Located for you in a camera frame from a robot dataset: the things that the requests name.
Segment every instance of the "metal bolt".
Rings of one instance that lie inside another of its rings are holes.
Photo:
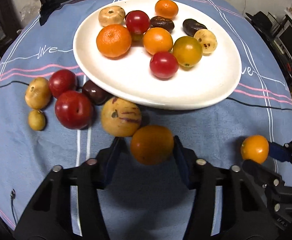
[[[274,186],[276,187],[276,186],[278,186],[278,184],[279,184],[279,180],[278,179],[274,179]]]
[[[231,170],[232,170],[233,172],[239,172],[239,171],[240,171],[240,167],[238,167],[237,165],[233,165],[233,166],[231,167]]]
[[[60,165],[55,165],[55,166],[52,168],[52,170],[53,170],[53,172],[59,172],[62,168],[63,168],[63,167],[60,166]]]
[[[97,160],[94,159],[94,158],[90,158],[90,159],[88,159],[88,160],[86,161],[86,163],[87,163],[88,165],[95,165],[95,164],[97,163]]]
[[[200,165],[200,166],[203,166],[203,165],[205,165],[207,162],[206,162],[204,159],[197,159],[197,160],[196,160],[196,163],[197,163],[198,165]]]
[[[275,206],[274,206],[274,210],[275,212],[278,212],[278,210],[280,210],[280,204],[277,203]]]

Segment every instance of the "tangerine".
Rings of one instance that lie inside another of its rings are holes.
[[[134,133],[130,150],[135,159],[144,165],[157,165],[166,161],[173,152],[172,132],[163,126],[147,125]]]
[[[178,14],[178,6],[171,0],[159,0],[155,4],[155,13],[168,19],[173,19]]]
[[[132,44],[132,37],[120,24],[108,25],[99,32],[96,38],[97,49],[105,57],[119,57],[125,54]]]
[[[253,160],[262,164],[268,156],[269,143],[264,136],[252,135],[246,138],[240,148],[244,160]]]
[[[170,33],[159,27],[149,29],[143,37],[144,48],[152,55],[160,51],[170,51],[173,44]]]

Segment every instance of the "blue tablecloth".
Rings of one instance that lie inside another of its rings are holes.
[[[64,5],[45,23],[34,19],[5,53],[0,63],[0,86],[34,77],[49,78],[62,68],[87,78],[77,66],[72,41],[80,23],[98,8],[118,0],[85,0]],[[239,101],[292,109],[283,75],[254,28],[224,0],[175,0],[190,5],[218,22],[234,40],[242,59],[240,84],[231,97]],[[0,215],[14,228],[10,192],[16,190],[18,217],[52,166],[73,167],[109,147],[112,136],[100,119],[85,130],[68,130],[58,122],[54,102],[45,109],[44,131],[30,129],[30,111],[24,101],[26,86],[12,83],[0,88]],[[284,144],[292,139],[292,111],[244,106],[224,100],[195,111],[164,111],[141,106],[145,120],[163,125],[218,167],[240,163],[238,141],[253,134]],[[292,185],[292,166],[268,160]],[[182,239],[190,216],[194,191],[182,184],[173,159],[158,166],[138,164],[122,154],[112,184],[99,191],[102,214],[111,239]],[[217,201],[216,225],[221,202]],[[74,232],[79,232],[76,189],[72,190]]]

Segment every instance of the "brown date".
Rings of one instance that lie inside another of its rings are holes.
[[[188,36],[194,37],[195,33],[201,29],[207,29],[205,25],[194,19],[186,19],[183,22],[183,30]]]
[[[89,98],[94,105],[102,105],[110,97],[110,93],[97,86],[91,80],[88,80],[83,88],[82,93]]]
[[[173,31],[175,28],[174,22],[171,19],[167,19],[161,16],[155,16],[150,19],[150,28],[163,28],[167,30],[169,33]]]

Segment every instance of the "white plate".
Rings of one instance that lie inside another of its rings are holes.
[[[107,6],[118,5],[126,12],[142,10],[149,18],[155,16],[158,0],[121,0]],[[186,36],[182,23],[193,18],[206,25],[218,42],[210,56],[184,71],[181,68],[167,81],[156,79],[150,73],[151,56],[142,46],[131,47],[128,54],[118,60],[108,59],[97,49],[96,37],[102,26],[97,10],[78,27],[74,41],[74,56],[82,71],[104,90],[134,103],[163,109],[197,109],[216,104],[228,97],[241,77],[241,59],[235,43],[227,32],[206,14],[188,5],[176,2],[179,12],[172,31],[174,42]]]

